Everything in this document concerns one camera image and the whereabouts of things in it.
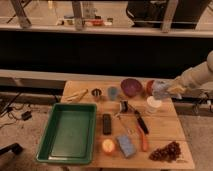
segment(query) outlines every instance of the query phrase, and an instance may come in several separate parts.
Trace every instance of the pink object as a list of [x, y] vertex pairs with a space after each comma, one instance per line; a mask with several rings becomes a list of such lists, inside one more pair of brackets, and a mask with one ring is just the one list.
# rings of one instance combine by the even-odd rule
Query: pink object
[[143, 86], [138, 80], [127, 78], [121, 82], [121, 89], [126, 96], [134, 97], [143, 91]]

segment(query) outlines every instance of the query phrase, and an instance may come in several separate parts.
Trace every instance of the bunch of grapes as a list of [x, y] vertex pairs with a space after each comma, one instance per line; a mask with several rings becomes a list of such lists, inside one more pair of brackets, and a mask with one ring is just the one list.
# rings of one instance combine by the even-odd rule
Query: bunch of grapes
[[153, 151], [149, 158], [154, 161], [168, 161], [176, 160], [181, 154], [179, 143], [173, 141], [164, 148]]

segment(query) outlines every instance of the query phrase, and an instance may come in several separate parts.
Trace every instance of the black remote control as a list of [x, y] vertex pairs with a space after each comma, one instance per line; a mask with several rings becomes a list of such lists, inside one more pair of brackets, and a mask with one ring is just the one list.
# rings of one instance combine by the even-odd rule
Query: black remote control
[[103, 114], [103, 134], [110, 135], [112, 132], [111, 128], [111, 116], [110, 114]]

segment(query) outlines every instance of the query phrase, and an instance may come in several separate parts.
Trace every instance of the sponge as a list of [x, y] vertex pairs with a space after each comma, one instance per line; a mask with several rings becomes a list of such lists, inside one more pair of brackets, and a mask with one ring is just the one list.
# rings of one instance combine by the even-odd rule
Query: sponge
[[126, 158], [129, 158], [136, 153], [135, 146], [132, 144], [127, 135], [120, 135], [116, 137], [116, 139]]

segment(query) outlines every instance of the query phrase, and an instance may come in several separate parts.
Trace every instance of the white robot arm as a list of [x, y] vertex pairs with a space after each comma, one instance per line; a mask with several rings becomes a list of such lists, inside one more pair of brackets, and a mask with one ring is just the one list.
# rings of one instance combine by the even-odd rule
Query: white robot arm
[[195, 89], [211, 81], [213, 81], [213, 51], [209, 53], [205, 62], [185, 70], [170, 83], [155, 82], [152, 87], [153, 96], [156, 99], [163, 99], [169, 95], [183, 94], [187, 89]]

